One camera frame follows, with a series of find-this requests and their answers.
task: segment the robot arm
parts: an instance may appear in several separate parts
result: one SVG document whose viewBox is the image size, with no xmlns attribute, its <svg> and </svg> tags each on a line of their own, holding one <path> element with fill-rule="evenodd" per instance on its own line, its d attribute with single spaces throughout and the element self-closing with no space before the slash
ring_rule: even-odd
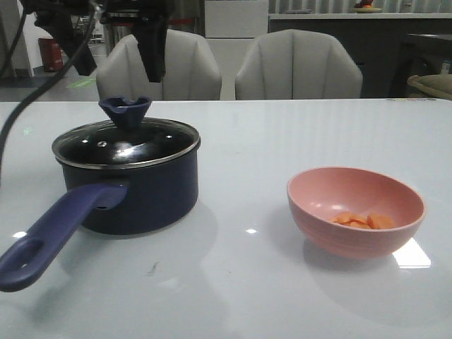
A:
<svg viewBox="0 0 452 339">
<path fill-rule="evenodd" d="M 36 13 L 35 25 L 46 30 L 71 57 L 83 40 L 74 32 L 71 16 L 87 15 L 89 0 L 20 0 L 27 14 Z M 174 0 L 97 0 L 104 6 L 102 24 L 129 25 L 138 41 L 138 50 L 150 82 L 160 82 L 165 75 L 165 42 Z M 74 63 L 80 75 L 90 75 L 96 68 L 88 48 Z"/>
</svg>

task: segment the red container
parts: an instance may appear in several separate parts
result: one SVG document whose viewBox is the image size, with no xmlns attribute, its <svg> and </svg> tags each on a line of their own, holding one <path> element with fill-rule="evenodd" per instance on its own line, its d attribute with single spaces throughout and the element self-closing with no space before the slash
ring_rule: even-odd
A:
<svg viewBox="0 0 452 339">
<path fill-rule="evenodd" d="M 38 39 L 40 46 L 42 64 L 44 71 L 56 72 L 63 68 L 63 56 L 58 42 L 51 37 L 40 37 Z"/>
</svg>

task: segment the pan handle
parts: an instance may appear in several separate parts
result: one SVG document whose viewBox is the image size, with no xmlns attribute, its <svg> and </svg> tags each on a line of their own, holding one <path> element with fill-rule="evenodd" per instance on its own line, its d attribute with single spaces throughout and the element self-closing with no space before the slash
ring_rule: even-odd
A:
<svg viewBox="0 0 452 339">
<path fill-rule="evenodd" d="M 124 184 L 86 184 L 64 194 L 0 258 L 0 291 L 33 284 L 93 208 L 110 209 L 125 197 Z"/>
</svg>

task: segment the lid knob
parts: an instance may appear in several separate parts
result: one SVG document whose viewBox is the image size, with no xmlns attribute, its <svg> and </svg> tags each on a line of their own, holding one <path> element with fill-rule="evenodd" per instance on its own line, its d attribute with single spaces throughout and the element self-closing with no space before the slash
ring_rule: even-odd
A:
<svg viewBox="0 0 452 339">
<path fill-rule="evenodd" d="M 118 96 L 100 100 L 99 106 L 118 129 L 133 131 L 140 126 L 151 102 L 148 97 L 139 97 L 133 101 Z"/>
</svg>

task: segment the black cable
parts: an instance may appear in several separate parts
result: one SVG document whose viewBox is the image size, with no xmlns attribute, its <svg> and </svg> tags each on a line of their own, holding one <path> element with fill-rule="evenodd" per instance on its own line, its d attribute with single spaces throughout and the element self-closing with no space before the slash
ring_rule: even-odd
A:
<svg viewBox="0 0 452 339">
<path fill-rule="evenodd" d="M 3 156 L 5 151 L 5 145 L 6 145 L 6 139 L 8 138 L 9 132 L 11 130 L 11 127 L 13 126 L 16 119 L 19 117 L 20 113 L 33 101 L 35 101 L 37 98 L 39 98 L 42 94 L 44 94 L 47 90 L 52 88 L 58 81 L 60 81 L 64 74 L 72 67 L 73 63 L 77 58 L 81 55 L 84 46 L 88 43 L 88 41 L 91 38 L 91 34 L 95 27 L 95 12 L 94 9 L 90 13 L 90 24 L 88 26 L 88 31 L 86 32 L 85 36 L 83 37 L 83 41 L 80 43 L 80 46 L 78 46 L 78 49 L 73 54 L 73 56 L 66 62 L 64 67 L 60 69 L 54 76 L 52 76 L 44 85 L 39 87 L 37 90 L 29 94 L 25 99 L 23 99 L 19 104 L 16 106 L 16 108 L 9 114 L 8 118 L 5 121 L 5 124 L 3 125 L 3 128 L 0 132 L 0 186 L 1 186 L 1 169 L 2 169 L 2 163 L 3 163 Z"/>
<path fill-rule="evenodd" d="M 27 10 L 24 7 L 22 9 L 22 16 L 20 17 L 19 26 L 17 27 L 16 35 L 14 36 L 13 43 L 11 44 L 11 48 L 8 50 L 8 53 L 6 54 L 5 62 L 3 63 L 3 66 L 0 69 L 0 79 L 3 78 L 3 75 L 8 68 L 9 64 L 11 63 L 11 60 L 13 58 L 14 50 L 16 49 L 16 46 L 19 42 L 20 36 L 22 35 L 23 26 L 25 25 L 25 19 L 27 18 Z"/>
</svg>

